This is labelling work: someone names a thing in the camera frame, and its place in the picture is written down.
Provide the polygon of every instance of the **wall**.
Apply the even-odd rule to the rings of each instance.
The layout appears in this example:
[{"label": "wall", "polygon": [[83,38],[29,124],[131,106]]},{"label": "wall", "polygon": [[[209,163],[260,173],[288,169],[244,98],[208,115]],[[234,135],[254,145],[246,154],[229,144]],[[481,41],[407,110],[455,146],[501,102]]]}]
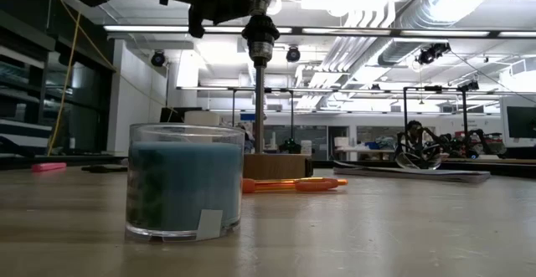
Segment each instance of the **wall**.
[{"label": "wall", "polygon": [[131,84],[114,74],[107,149],[118,156],[125,156],[128,152],[130,125],[160,121],[160,104],[166,102],[167,81],[146,59],[138,58],[129,50],[122,40],[116,41],[114,65]]}]

